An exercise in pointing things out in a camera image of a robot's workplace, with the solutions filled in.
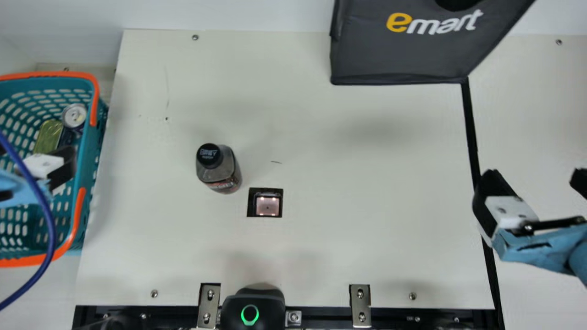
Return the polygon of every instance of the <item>white tabletop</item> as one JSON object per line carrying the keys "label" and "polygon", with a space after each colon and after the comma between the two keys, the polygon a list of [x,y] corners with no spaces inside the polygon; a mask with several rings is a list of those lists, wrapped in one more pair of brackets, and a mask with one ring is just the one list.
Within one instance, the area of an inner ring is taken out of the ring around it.
{"label": "white tabletop", "polygon": [[[459,86],[333,86],[328,53],[325,33],[126,31],[76,302],[268,282],[348,306],[357,283],[374,307],[492,308]],[[233,148],[235,194],[198,181],[205,142]],[[250,187],[284,189],[284,216],[246,218]]]}
{"label": "white tabletop", "polygon": [[[556,39],[508,37],[470,79],[482,171],[498,169],[542,220],[587,214],[569,185],[587,167],[587,38]],[[580,280],[496,263],[508,329],[587,328]]]}

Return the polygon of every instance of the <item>screw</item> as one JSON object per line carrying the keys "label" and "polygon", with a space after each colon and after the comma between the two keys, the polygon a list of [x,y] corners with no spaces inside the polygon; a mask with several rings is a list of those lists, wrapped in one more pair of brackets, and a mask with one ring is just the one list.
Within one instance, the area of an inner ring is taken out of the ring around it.
{"label": "screw", "polygon": [[289,320],[292,322],[297,322],[299,320],[299,316],[297,313],[291,313],[289,314]]}

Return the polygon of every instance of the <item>black bottle cap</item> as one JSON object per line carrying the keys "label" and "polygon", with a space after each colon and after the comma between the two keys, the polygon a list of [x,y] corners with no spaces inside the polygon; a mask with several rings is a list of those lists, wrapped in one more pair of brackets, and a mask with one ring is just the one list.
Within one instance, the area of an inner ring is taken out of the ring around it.
{"label": "black bottle cap", "polygon": [[206,169],[215,169],[222,164],[224,155],[220,148],[214,143],[203,144],[195,156],[195,159]]}

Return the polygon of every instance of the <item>plastic bottle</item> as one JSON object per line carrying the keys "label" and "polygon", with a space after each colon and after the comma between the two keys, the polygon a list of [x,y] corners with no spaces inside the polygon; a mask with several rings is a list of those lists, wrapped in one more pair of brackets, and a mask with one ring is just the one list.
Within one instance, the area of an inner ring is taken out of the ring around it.
{"label": "plastic bottle", "polygon": [[195,156],[198,179],[221,194],[231,194],[241,185],[241,170],[232,149],[223,144],[206,143]]}

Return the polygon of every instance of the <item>basket handle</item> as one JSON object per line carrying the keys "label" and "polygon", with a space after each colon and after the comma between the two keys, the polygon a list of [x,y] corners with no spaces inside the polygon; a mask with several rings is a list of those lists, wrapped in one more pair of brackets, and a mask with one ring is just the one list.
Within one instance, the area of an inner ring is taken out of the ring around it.
{"label": "basket handle", "polygon": [[[61,244],[61,246],[55,250],[52,261],[59,259],[65,252],[69,250],[73,241],[77,236],[79,229],[80,218],[82,217],[83,201],[86,198],[87,190],[85,187],[81,187],[77,191],[77,198],[75,202],[75,215],[73,216],[72,229],[69,231],[67,239]],[[30,257],[22,257],[19,259],[8,259],[0,260],[0,267],[23,267],[23,266],[34,266],[40,265],[45,259],[45,254],[32,255]]]}
{"label": "basket handle", "polygon": [[76,71],[38,71],[28,73],[14,73],[12,75],[0,76],[0,81],[46,77],[81,78],[91,82],[94,87],[94,95],[92,98],[92,107],[90,109],[90,126],[96,127],[96,125],[98,125],[98,101],[100,99],[100,85],[98,84],[96,77],[89,73]]}

